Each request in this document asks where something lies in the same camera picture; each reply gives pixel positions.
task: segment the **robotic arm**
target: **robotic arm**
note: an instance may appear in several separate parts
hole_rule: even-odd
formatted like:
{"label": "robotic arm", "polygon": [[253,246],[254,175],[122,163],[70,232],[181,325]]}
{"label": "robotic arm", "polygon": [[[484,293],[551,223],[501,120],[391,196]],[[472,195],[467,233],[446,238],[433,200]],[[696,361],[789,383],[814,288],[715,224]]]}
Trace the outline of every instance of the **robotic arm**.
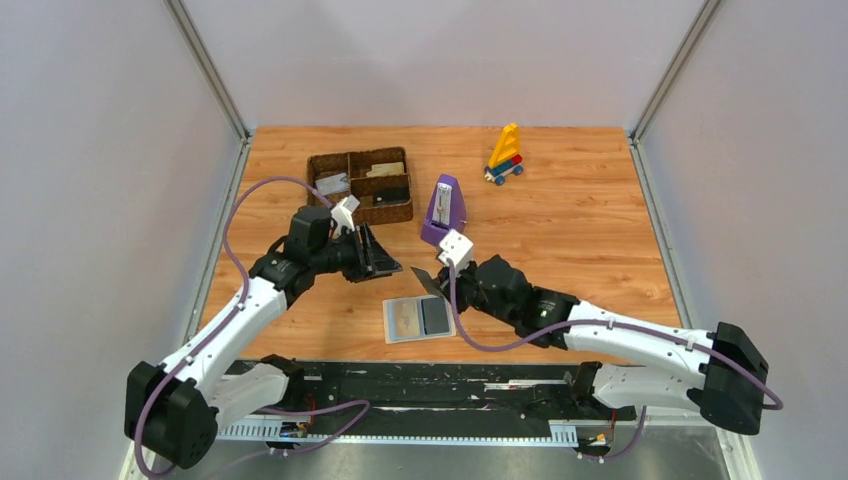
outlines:
{"label": "robotic arm", "polygon": [[[583,363],[573,385],[575,395],[593,397],[613,409],[646,405],[691,410],[726,430],[759,433],[763,392],[725,363],[693,348],[698,344],[715,350],[765,383],[768,363],[739,327],[719,323],[715,332],[670,328],[610,312],[531,284],[498,255],[478,265],[472,260],[473,244],[455,230],[445,236],[439,249],[439,261],[452,263],[457,272],[457,312],[481,311],[509,324],[520,337],[566,320],[600,320],[575,322],[578,325],[553,330],[529,343],[606,353],[644,365]],[[430,293],[450,298],[448,267],[433,279],[413,270]],[[650,331],[685,341],[671,343]]]}
{"label": "robotic arm", "polygon": [[[401,271],[367,224],[353,226],[351,212],[357,204],[348,197],[332,210],[301,208],[288,235],[274,242],[250,269],[244,303],[239,290],[206,327],[158,366],[140,362],[132,370],[124,419],[129,438],[151,392],[183,359],[186,365],[156,398],[142,434],[145,447],[181,468],[200,461],[217,432],[245,415],[267,405],[295,409],[302,404],[303,369],[276,355],[263,358],[243,375],[221,379],[256,335],[312,287],[316,275],[341,272],[357,283]],[[209,340],[233,311],[223,330]],[[204,341],[208,343],[196,358],[188,356]]]}

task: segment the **yellow toy block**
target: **yellow toy block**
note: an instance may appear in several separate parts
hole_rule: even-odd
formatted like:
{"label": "yellow toy block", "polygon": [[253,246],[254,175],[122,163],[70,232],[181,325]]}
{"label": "yellow toy block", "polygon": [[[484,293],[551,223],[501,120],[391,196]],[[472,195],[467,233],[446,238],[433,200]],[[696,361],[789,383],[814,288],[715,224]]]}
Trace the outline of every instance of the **yellow toy block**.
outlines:
{"label": "yellow toy block", "polygon": [[518,125],[510,123],[501,132],[501,137],[495,145],[495,151],[489,158],[489,168],[494,169],[504,161],[518,155],[520,150],[521,138],[519,137]]}

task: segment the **white wall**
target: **white wall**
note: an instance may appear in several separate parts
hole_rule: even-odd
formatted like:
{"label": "white wall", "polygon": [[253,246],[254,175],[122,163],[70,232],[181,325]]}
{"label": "white wall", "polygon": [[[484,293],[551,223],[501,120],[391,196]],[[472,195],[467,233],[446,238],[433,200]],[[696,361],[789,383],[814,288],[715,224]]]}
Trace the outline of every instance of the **white wall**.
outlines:
{"label": "white wall", "polygon": [[631,128],[702,0],[187,0],[245,121]]}
{"label": "white wall", "polygon": [[725,2],[645,142],[697,323],[742,326],[786,401],[763,478],[848,470],[848,4]]}
{"label": "white wall", "polygon": [[2,2],[0,85],[2,477],[116,478],[237,143],[161,1]]}

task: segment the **wooden table surface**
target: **wooden table surface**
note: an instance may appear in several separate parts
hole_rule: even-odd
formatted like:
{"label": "wooden table surface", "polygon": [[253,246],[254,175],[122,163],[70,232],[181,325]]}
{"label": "wooden table surface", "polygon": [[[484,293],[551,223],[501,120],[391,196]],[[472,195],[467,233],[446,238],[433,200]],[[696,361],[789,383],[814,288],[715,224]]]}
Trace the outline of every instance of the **wooden table surface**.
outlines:
{"label": "wooden table surface", "polygon": [[[475,259],[500,254],[536,285],[567,292],[611,311],[679,326],[656,239],[624,132],[618,128],[523,128],[525,173],[497,187],[483,166],[499,128],[375,127],[260,128],[239,192],[273,175],[305,178],[306,159],[321,153],[406,148],[415,219],[378,225],[377,239],[404,267],[435,273],[436,251],[420,240],[422,218],[441,173],[455,176],[468,208],[465,234]],[[295,184],[266,185],[242,205],[230,228],[236,255],[250,267],[288,231],[292,213],[306,200]],[[240,283],[221,256],[203,324]],[[478,352],[460,337],[385,343],[385,299],[423,295],[409,268],[361,284],[323,275],[282,317],[243,352],[244,358],[284,357],[348,361],[579,363],[610,360],[590,352],[523,346],[504,353]],[[517,337],[506,324],[476,311],[462,316],[478,341],[499,345]]]}

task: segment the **brown basket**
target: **brown basket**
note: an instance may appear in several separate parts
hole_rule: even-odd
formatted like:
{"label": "brown basket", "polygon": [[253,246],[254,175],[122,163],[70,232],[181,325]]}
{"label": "brown basket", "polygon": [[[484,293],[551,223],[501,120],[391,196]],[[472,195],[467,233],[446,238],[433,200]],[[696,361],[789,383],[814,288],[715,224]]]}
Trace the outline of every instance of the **brown basket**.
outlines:
{"label": "brown basket", "polygon": [[[380,177],[366,177],[365,174],[371,170],[371,166],[377,163],[403,162],[405,173],[400,175],[386,175]],[[367,152],[331,153],[328,155],[313,155],[306,162],[306,179],[310,185],[315,185],[315,180],[347,172],[350,180],[350,193],[361,202],[359,208],[353,212],[353,221],[359,225],[368,223],[370,225],[382,225],[384,223],[399,223],[412,220],[412,195],[410,200],[400,205],[388,205],[375,207],[374,193],[384,188],[409,188],[409,168],[406,164],[406,151],[403,147],[381,148]],[[332,202],[338,202],[347,193],[336,193],[328,195]],[[318,199],[312,192],[307,194],[306,203],[317,205]]]}

